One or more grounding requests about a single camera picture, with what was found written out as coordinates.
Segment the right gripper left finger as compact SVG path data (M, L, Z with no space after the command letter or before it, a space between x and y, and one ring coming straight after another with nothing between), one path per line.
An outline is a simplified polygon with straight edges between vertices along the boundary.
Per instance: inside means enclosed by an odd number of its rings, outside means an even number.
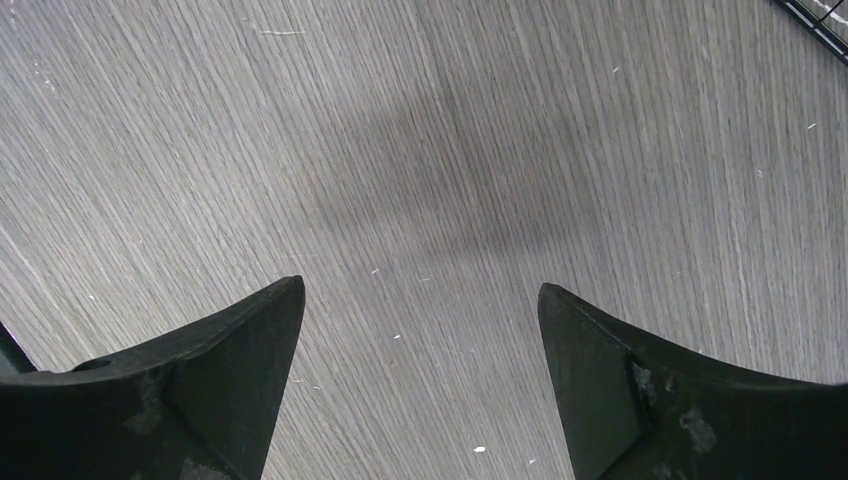
M300 276L66 372L1 332L5 479L258 479L305 308Z

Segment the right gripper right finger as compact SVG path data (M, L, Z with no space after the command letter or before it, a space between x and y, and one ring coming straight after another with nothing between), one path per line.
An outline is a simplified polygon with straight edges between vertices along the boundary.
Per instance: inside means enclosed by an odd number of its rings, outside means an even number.
M843 479L847 388L734 366L546 283L537 315L579 479Z

